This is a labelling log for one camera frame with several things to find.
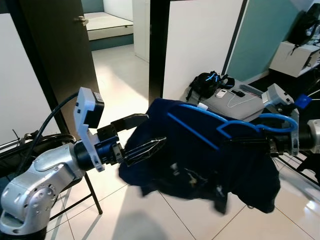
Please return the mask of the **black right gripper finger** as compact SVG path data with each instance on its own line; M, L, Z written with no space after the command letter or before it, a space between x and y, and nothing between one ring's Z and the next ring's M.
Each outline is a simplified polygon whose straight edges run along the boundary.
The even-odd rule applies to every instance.
M254 137L254 136L242 136L233 137L227 140L227 144L269 144L270 140L268 137Z
M270 152L271 147L267 142L224 142L226 147L240 147L251 151Z

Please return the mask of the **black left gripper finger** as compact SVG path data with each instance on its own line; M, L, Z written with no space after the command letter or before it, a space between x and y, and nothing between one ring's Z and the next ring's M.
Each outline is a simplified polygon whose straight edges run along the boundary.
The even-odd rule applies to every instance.
M114 128L115 131L125 131L137 128L137 126L141 125L148 119L148 114L135 113L112 121L110 125Z
M160 149L162 149L166 139L166 137L153 138L144 144L133 148L132 150L127 150L121 162L127 166L131 166L149 159L155 153L160 151Z

